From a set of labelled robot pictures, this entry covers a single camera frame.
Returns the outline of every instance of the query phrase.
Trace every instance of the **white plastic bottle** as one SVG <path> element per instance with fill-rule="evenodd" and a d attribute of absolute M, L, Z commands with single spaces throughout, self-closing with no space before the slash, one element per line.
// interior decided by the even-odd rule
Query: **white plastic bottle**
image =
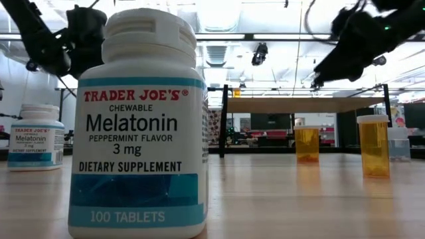
<path fill-rule="evenodd" d="M 192 238 L 208 208 L 207 87 L 196 38 L 153 9 L 113 15 L 105 65 L 78 81 L 68 226 L 74 238 Z"/>
<path fill-rule="evenodd" d="M 60 168 L 64 149 L 64 125 L 56 120 L 58 107 L 23 106 L 22 110 L 23 119 L 11 126 L 8 169 L 44 171 Z"/>

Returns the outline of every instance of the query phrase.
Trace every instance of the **prescription bottle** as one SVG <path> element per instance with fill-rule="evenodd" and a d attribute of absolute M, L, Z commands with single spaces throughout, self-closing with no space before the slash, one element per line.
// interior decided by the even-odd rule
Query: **prescription bottle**
<path fill-rule="evenodd" d="M 43 171 L 62 165 L 64 125 L 57 121 L 59 108 L 24 108 L 11 126 L 7 167 L 10 171 Z"/>
<path fill-rule="evenodd" d="M 410 142 L 406 127 L 388 128 L 388 152 L 390 161 L 410 161 Z"/>
<path fill-rule="evenodd" d="M 298 163 L 319 162 L 319 126 L 295 126 L 295 147 Z"/>
<path fill-rule="evenodd" d="M 364 177 L 390 177 L 388 156 L 388 116 L 357 117 Z"/>
<path fill-rule="evenodd" d="M 208 208 L 207 86 L 184 20 L 116 13 L 78 81 L 68 228 L 75 238 L 192 238 Z"/>

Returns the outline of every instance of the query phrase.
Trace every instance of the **bottle label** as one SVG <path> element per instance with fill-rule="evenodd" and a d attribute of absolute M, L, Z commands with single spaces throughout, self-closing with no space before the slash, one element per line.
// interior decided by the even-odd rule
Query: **bottle label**
<path fill-rule="evenodd" d="M 64 128 L 12 125 L 8 167 L 52 167 L 62 164 Z"/>
<path fill-rule="evenodd" d="M 70 226 L 164 228 L 207 215 L 207 87 L 190 78 L 78 81 Z"/>

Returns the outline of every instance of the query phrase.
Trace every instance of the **blue label stripe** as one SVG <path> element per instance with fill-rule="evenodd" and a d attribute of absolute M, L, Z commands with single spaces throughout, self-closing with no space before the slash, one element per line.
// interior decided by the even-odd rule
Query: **blue label stripe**
<path fill-rule="evenodd" d="M 112 208 L 198 205 L 198 175 L 72 174 L 70 205 Z"/>
<path fill-rule="evenodd" d="M 159 208 L 70 206 L 68 225 L 88 228 L 165 228 L 204 221 L 204 204 Z"/>
<path fill-rule="evenodd" d="M 24 162 L 24 161 L 8 161 L 7 166 L 10 168 L 14 167 L 52 167 L 61 165 L 62 163 L 54 164 L 52 161 L 40 161 L 40 162 Z"/>
<path fill-rule="evenodd" d="M 29 127 L 29 128 L 43 128 L 43 129 L 65 129 L 65 127 L 54 126 L 54 125 L 12 125 L 14 127 Z"/>
<path fill-rule="evenodd" d="M 92 86 L 194 86 L 206 89 L 207 85 L 202 80 L 192 78 L 172 77 L 113 77 L 113 78 L 91 78 L 78 81 L 78 87 Z"/>
<path fill-rule="evenodd" d="M 9 153 L 9 162 L 45 162 L 52 161 L 52 153 Z"/>

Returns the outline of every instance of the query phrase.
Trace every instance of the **table surface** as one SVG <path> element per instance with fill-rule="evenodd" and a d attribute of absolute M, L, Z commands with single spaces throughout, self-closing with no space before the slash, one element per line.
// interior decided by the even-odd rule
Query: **table surface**
<path fill-rule="evenodd" d="M 9 173 L 0 162 L 0 238 L 63 239 L 71 157 L 63 169 Z M 425 238 L 425 161 L 363 179 L 359 155 L 210 156 L 207 227 L 197 238 Z"/>

